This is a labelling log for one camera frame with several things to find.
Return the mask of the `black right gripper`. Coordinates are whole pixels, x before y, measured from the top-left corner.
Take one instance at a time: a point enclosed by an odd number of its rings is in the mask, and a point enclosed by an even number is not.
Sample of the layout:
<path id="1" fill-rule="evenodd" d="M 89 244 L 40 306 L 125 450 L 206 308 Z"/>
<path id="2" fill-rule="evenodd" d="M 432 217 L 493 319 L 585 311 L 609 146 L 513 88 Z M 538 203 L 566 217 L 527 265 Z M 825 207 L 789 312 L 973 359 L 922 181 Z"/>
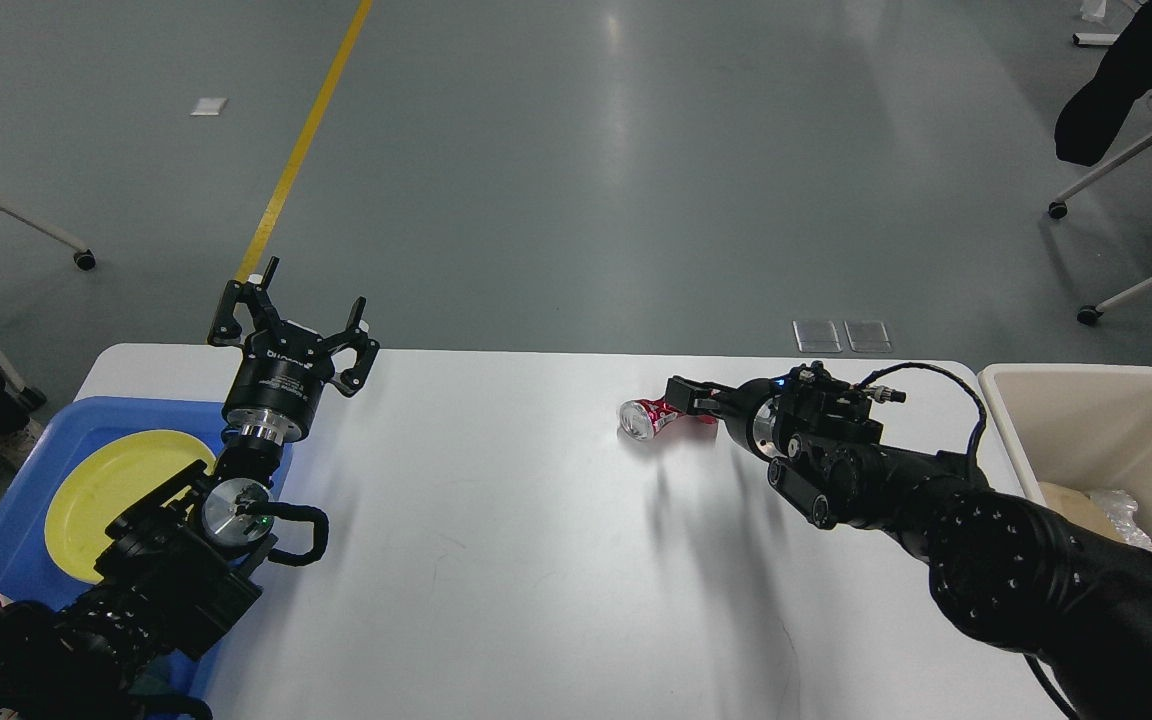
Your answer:
<path id="1" fill-rule="evenodd" d="M 778 402 L 785 391 L 780 379 L 756 378 L 738 387 L 691 381 L 672 376 L 666 384 L 666 404 L 685 416 L 721 416 L 732 441 L 764 462 L 786 457 L 778 445 Z"/>

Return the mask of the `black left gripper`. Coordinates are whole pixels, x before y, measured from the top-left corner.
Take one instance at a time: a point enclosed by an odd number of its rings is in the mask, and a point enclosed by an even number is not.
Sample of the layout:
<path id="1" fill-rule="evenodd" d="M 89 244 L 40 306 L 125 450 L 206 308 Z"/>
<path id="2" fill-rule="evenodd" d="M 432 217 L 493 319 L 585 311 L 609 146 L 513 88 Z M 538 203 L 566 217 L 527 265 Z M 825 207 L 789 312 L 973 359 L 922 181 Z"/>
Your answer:
<path id="1" fill-rule="evenodd" d="M 287 341 L 282 316 L 270 300 L 280 259 L 270 258 L 251 281 L 228 281 L 207 331 L 207 346 L 242 348 L 238 372 L 221 416 L 229 429 L 264 434 L 279 445 L 296 444 L 311 432 L 325 386 L 343 397 L 365 387 L 380 343 L 364 327 L 367 300 L 353 302 L 346 327 L 321 341 L 321 348 Z M 353 351 L 355 361 L 335 372 L 334 357 Z"/>

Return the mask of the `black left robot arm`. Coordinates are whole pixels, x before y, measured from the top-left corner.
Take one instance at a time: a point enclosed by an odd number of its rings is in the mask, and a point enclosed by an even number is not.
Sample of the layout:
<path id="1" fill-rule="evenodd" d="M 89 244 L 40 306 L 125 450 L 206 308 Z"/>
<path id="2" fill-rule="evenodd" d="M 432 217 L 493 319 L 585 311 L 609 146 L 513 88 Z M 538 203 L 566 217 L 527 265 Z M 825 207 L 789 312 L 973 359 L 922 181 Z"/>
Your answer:
<path id="1" fill-rule="evenodd" d="M 306 439 L 323 391 L 364 388 L 380 344 L 353 302 L 324 336 L 270 300 L 278 259 L 223 288 L 207 342 L 242 353 L 221 406 L 223 448 L 147 488 L 105 525 L 99 579 L 63 609 L 20 600 L 0 609 L 0 710 L 22 719 L 209 719 L 191 694 L 138 694 L 161 655 L 198 661 L 262 596 L 264 564 L 303 568 L 329 543 L 328 515 L 273 497 L 285 447 Z"/>

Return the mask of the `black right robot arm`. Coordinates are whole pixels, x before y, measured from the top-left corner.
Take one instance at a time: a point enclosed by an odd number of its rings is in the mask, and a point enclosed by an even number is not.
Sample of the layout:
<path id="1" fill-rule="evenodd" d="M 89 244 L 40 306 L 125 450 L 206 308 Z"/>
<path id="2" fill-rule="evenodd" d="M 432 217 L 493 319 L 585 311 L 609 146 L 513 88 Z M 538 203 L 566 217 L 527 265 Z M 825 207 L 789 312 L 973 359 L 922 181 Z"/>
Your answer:
<path id="1" fill-rule="evenodd" d="M 955 454 L 882 445 L 874 404 L 905 400 L 819 361 L 737 387 L 668 379 L 664 400 L 721 420 L 810 524 L 878 530 L 929 570 L 938 611 L 967 637 L 1023 655 L 1070 719 L 1152 719 L 1152 551 L 1092 532 L 990 486 L 977 420 Z"/>

